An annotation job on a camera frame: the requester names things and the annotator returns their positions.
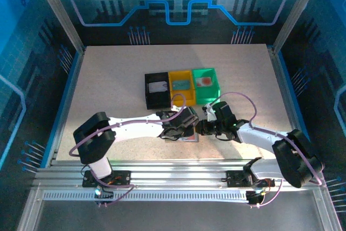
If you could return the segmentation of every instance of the yellow box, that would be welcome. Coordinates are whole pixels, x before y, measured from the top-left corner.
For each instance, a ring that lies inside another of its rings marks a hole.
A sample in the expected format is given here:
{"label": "yellow box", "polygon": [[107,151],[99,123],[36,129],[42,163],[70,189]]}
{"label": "yellow box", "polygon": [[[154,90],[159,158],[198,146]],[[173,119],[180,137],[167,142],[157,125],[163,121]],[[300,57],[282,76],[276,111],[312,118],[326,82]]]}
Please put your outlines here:
{"label": "yellow box", "polygon": [[[191,70],[180,70],[180,71],[169,71],[168,72],[168,78],[169,78],[169,89],[171,93],[171,98],[178,93],[181,93],[186,98],[186,105],[195,105],[196,104],[196,90],[194,85],[194,79],[192,77]],[[190,88],[188,90],[173,90],[172,83],[174,81],[189,81],[190,82]],[[177,96],[173,104],[177,107],[181,107],[183,105],[183,98],[181,96]]]}

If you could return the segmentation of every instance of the white table surface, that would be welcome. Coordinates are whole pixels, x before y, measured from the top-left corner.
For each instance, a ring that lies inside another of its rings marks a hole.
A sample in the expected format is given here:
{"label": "white table surface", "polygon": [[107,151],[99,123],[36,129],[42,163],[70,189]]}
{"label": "white table surface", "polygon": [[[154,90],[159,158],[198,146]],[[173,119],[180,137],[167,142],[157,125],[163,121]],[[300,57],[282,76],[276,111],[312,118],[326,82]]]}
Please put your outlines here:
{"label": "white table surface", "polygon": [[[145,105],[144,74],[213,67],[221,93],[238,91],[257,105],[254,123],[274,130],[291,130],[267,47],[249,45],[139,45],[87,47],[72,99],[57,160],[79,160],[68,152],[75,145],[72,133],[94,113],[128,118],[152,114]],[[238,119],[254,110],[241,96],[227,101]],[[195,110],[202,117],[201,107]],[[165,142],[160,138],[132,139],[114,144],[110,160],[253,159],[273,154],[249,144],[223,142],[200,136],[198,143]]]}

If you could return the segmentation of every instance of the black box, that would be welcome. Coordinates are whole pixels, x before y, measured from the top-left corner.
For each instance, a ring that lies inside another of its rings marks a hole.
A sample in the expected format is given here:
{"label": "black box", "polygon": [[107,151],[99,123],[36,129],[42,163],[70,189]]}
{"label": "black box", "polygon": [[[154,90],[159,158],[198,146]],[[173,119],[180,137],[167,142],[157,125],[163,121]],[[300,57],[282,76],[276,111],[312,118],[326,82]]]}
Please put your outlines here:
{"label": "black box", "polygon": [[[149,83],[161,81],[165,81],[167,83],[167,90],[151,93],[149,91]],[[171,107],[168,72],[145,74],[145,101],[147,103],[147,109]]]}

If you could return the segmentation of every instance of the blue glowing line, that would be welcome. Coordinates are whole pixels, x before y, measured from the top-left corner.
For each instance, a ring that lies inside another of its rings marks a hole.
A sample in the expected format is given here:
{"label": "blue glowing line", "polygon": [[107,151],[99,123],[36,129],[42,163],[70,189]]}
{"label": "blue glowing line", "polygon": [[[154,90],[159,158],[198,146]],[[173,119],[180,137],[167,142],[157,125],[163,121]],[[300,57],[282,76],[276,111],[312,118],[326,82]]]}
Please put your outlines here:
{"label": "blue glowing line", "polygon": [[17,93],[20,97],[21,97],[21,103],[22,103],[22,112],[20,113],[19,115],[19,118],[17,120],[17,123],[12,131],[12,134],[7,142],[7,145],[5,147],[5,150],[1,156],[1,159],[0,159],[0,170],[5,162],[5,159],[7,157],[7,154],[9,153],[9,150],[12,146],[12,143],[17,135],[17,132],[18,132],[18,129],[19,129],[19,126],[21,125],[22,123],[22,120],[23,120],[23,117],[25,115],[25,112],[26,112],[26,105],[25,105],[25,97],[24,97],[24,93],[23,91],[21,91],[18,87],[16,87],[15,85],[13,85],[11,82],[9,82],[6,78],[4,78],[2,75],[0,75],[0,80],[3,81],[7,86],[9,86],[15,93]]}
{"label": "blue glowing line", "polygon": [[212,0],[190,0],[188,4],[188,14],[187,14],[187,21],[186,22],[171,22],[169,18],[169,5],[168,1],[166,0],[146,0],[144,1],[144,5],[135,6],[119,23],[96,23],[96,24],[86,24],[82,18],[81,13],[79,12],[79,9],[75,3],[74,0],[70,0],[72,6],[74,7],[74,10],[78,16],[78,19],[80,23],[85,27],[121,27],[123,26],[126,21],[137,11],[137,10],[143,10],[143,9],[149,9],[149,4],[164,4],[165,6],[165,17],[166,17],[166,23],[168,25],[189,25],[191,23],[191,15],[192,15],[192,5],[195,3],[206,3],[208,4],[208,8],[210,9],[220,9],[221,12],[223,12],[228,19],[230,19],[234,25],[239,26],[271,26],[274,25],[279,15],[286,3],[286,0],[282,0],[282,3],[280,4],[279,9],[276,12],[276,15],[274,17],[274,20],[269,23],[258,23],[258,22],[237,22],[225,9],[222,5],[213,5]]}
{"label": "blue glowing line", "polygon": [[339,112],[338,105],[340,101],[340,96],[346,91],[346,84],[339,88],[339,90],[336,92],[335,95],[335,102],[334,102],[334,112],[336,114],[337,119],[339,120],[340,126],[342,128],[342,131],[344,132],[344,135],[346,136],[346,125],[345,122],[342,119],[342,116]]}

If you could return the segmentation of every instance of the green box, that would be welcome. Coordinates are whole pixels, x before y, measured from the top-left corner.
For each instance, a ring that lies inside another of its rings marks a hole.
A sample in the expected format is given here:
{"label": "green box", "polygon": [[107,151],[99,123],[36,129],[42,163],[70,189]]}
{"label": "green box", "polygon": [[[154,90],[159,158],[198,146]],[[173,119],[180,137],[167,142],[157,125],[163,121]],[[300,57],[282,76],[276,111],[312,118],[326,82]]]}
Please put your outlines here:
{"label": "green box", "polygon": [[[192,70],[192,77],[194,78],[197,104],[205,105],[207,103],[211,103],[220,96],[221,90],[217,81],[216,72],[214,68]],[[207,81],[211,80],[211,85],[208,85],[207,83],[207,87],[201,87],[200,84],[196,82],[196,79],[200,82],[200,78],[205,78]]]}

